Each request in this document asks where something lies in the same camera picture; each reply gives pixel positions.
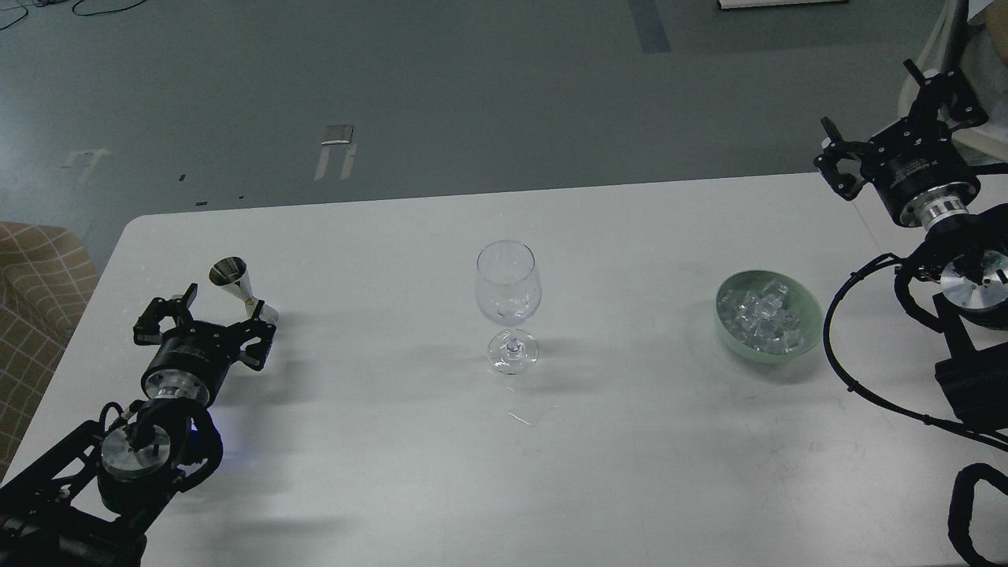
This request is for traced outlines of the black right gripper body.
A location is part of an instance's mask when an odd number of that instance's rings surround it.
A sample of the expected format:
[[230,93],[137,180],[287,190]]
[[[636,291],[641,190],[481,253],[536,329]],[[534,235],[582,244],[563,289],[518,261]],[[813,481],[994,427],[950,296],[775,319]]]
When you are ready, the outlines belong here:
[[875,134],[868,145],[862,177],[875,187],[898,226],[922,226],[921,211],[935,198],[951,195],[965,206],[978,196],[978,176],[955,149],[942,121],[913,126],[903,118]]

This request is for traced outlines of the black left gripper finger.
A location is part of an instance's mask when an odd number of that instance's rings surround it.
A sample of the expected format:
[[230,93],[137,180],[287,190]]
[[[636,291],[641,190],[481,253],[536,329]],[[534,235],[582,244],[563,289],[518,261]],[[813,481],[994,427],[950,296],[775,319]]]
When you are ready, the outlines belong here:
[[161,345],[194,328],[191,306],[197,293],[198,285],[188,284],[181,295],[152,298],[133,326],[133,343],[137,346]]
[[277,331],[278,313],[257,300],[252,315],[229,326],[229,361],[261,371],[268,359]]

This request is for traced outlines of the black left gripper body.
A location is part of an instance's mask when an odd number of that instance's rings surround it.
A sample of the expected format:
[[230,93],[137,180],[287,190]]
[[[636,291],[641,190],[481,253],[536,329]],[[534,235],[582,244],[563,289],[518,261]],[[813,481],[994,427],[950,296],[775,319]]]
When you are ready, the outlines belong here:
[[148,399],[186,398],[209,408],[240,358],[240,344],[220,325],[192,324],[165,333],[141,377]]

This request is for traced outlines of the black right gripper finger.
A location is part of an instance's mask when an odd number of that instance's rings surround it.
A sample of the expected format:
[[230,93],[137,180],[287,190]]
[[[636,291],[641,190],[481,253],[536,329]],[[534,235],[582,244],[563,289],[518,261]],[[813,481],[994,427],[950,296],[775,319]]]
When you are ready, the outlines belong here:
[[[844,139],[839,127],[828,117],[822,117],[820,123],[827,137],[813,165],[836,195],[847,202],[853,201],[867,184],[875,184],[871,169],[877,165],[879,144],[872,140]],[[843,172],[842,161],[853,162],[857,172]]]
[[917,97],[902,119],[904,136],[913,140],[950,139],[955,132],[980,127],[989,121],[961,69],[925,76],[914,61],[905,60],[902,65],[917,86]]

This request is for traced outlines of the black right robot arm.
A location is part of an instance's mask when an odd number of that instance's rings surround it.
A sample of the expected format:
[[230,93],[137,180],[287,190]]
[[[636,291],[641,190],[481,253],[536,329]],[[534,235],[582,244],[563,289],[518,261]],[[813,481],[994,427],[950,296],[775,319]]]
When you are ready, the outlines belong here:
[[[1006,330],[1006,206],[980,214],[968,207],[978,197],[980,176],[1003,175],[1006,165],[969,165],[954,147],[955,132],[988,121],[961,69],[925,75],[914,61],[903,64],[917,85],[907,115],[865,141],[844,139],[831,119],[822,118],[827,139],[814,164],[843,200],[854,200],[868,184],[875,187],[891,221],[921,227],[925,237],[910,255],[879,255],[847,277],[825,311],[822,346],[847,391],[1003,451],[1006,344],[978,348],[967,326]],[[944,338],[948,356],[936,363],[935,378],[953,420],[875,394],[836,358],[831,338],[836,309],[857,284],[886,268],[893,269],[894,295],[906,315]]]

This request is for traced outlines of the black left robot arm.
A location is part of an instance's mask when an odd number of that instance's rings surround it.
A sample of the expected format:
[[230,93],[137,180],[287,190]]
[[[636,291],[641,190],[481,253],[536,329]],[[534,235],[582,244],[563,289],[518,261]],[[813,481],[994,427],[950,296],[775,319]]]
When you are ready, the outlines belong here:
[[3,485],[4,566],[139,566],[151,525],[221,465],[209,409],[234,364],[263,369],[280,316],[249,298],[244,321],[201,321],[197,290],[154,298],[138,317],[135,344],[156,347],[143,396],[106,403]]

